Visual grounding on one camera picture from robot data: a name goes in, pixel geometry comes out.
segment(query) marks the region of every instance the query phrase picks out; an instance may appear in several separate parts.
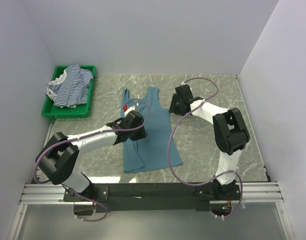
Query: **metal frame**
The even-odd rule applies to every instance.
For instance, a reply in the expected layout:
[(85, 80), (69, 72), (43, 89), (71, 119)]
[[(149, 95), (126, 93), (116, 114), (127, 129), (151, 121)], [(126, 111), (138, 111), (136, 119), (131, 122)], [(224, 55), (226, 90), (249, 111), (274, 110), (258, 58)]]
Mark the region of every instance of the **metal frame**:
[(284, 202), (277, 202), (276, 203), (276, 208), (277, 208), (277, 211), (278, 211), (279, 219), (281, 220), (281, 224), (282, 224), (282, 227), (283, 227), (283, 230), (284, 230), (286, 240), (296, 239), (295, 235), (294, 235), (294, 232), (293, 232), (293, 229), (292, 229), (292, 225), (291, 225), (288, 213), (287, 213), (286, 208), (285, 208)]
[[(49, 139), (52, 131), (54, 121), (50, 123), (47, 131), (44, 145)], [(62, 185), (52, 184), (26, 184), (24, 186), (17, 212), (10, 229), (8, 240), (17, 240), (22, 223), (25, 217), (25, 213), (28, 205), (91, 205), (91, 202), (64, 202), (63, 197), (65, 189)], [(277, 182), (244, 182), (243, 183), (243, 198), (242, 207), (245, 207), (245, 203), (276, 203), (279, 218), (284, 230), (284, 234), (287, 240), (294, 240), (295, 235), (293, 233), (289, 217), (287, 215), (284, 200)], [(210, 204), (221, 204), (225, 201), (210, 201)]]

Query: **white wall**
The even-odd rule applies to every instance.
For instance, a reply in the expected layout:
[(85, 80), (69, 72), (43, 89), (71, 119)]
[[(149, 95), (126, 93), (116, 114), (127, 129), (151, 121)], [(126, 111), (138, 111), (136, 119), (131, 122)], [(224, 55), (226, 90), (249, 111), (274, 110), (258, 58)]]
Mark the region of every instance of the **white wall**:
[(56, 64), (239, 74), (278, 0), (22, 0)]
[(306, 240), (306, 0), (280, 0), (240, 75), (269, 174)]
[(20, 0), (0, 0), (0, 240), (48, 130), (41, 109), (54, 66)]

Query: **marble surface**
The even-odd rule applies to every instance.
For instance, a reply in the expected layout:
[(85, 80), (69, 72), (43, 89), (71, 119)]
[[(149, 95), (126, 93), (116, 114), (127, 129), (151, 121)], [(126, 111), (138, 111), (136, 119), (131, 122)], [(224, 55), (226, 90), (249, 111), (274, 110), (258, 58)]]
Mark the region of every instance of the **marble surface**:
[[(239, 108), (250, 133), (250, 141), (239, 159), (238, 172), (243, 181), (267, 181), (266, 170), (251, 128), (246, 106), (235, 75), (207, 74), (141, 74), (97, 76), (91, 100), (91, 116), (80, 119), (58, 119), (52, 126), (51, 135), (63, 132), (75, 135), (98, 129), (120, 117), (122, 91), (130, 90), (133, 98), (142, 98), (148, 86), (159, 87), (159, 100), (169, 109), (175, 87), (185, 79), (207, 77), (214, 80), (220, 91), (209, 102), (222, 108)], [(214, 86), (205, 80), (189, 83), (195, 97), (206, 97), (215, 92)], [(174, 128), (180, 116), (171, 114)], [(188, 182), (202, 182), (212, 177), (218, 167), (219, 149), (216, 146), (213, 126), (207, 121), (190, 116), (177, 129), (174, 137), (183, 164), (174, 167), (175, 172)], [(122, 144), (102, 147), (79, 156), (76, 169), (95, 183), (170, 183), (176, 182), (168, 168), (139, 172), (123, 172)]]

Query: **green plastic bin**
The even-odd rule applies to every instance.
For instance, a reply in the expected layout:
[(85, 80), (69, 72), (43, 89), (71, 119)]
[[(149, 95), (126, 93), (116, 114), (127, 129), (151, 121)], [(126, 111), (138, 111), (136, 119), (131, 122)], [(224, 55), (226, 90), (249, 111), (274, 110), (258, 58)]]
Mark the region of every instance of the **green plastic bin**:
[[(64, 70), (68, 67), (66, 66), (57, 66), (54, 70), (52, 81), (58, 78), (61, 74), (64, 73)], [(96, 67), (94, 65), (81, 65), (81, 69), (91, 70), (93, 77), (95, 77)], [(90, 103), (91, 103), (91, 94), (93, 87), (94, 78), (89, 84), (89, 91), (87, 96), (87, 103), (76, 106), (76, 108), (54, 106), (54, 102), (46, 96), (44, 106), (42, 109), (42, 115), (49, 117), (51, 119), (72, 119), (72, 118), (87, 118), (90, 115)]]

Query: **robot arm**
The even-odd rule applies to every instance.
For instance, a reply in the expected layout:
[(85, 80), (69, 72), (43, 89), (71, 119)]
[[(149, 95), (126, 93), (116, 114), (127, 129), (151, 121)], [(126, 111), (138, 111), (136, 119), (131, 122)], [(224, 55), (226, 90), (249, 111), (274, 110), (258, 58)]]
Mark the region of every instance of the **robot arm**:
[[(170, 113), (184, 116), (186, 113), (197, 108), (204, 99), (193, 97), (191, 88), (182, 84), (175, 88)], [(239, 109), (226, 109), (205, 102), (202, 107), (192, 112), (193, 116), (205, 119), (214, 126), (214, 135), (217, 147), (220, 149), (219, 163), (215, 175), (233, 170), (238, 167), (242, 150), (250, 140), (250, 135)], [(228, 185), (235, 181), (235, 174), (228, 173), (217, 178), (222, 185)]]
[(50, 146), (65, 140), (77, 139), (61, 144), (48, 152), (42, 158), (39, 167), (54, 185), (63, 184), (92, 199), (94, 185), (83, 173), (74, 170), (78, 156), (97, 148), (125, 142), (127, 139), (136, 141), (147, 137), (148, 134), (144, 127), (134, 131), (112, 131), (99, 134), (99, 132), (106, 130), (133, 129), (141, 126), (143, 121), (143, 116), (139, 112), (129, 110), (125, 112), (125, 118), (121, 117), (94, 131), (68, 136), (65, 136), (62, 132), (57, 132), (47, 142), (36, 160)]

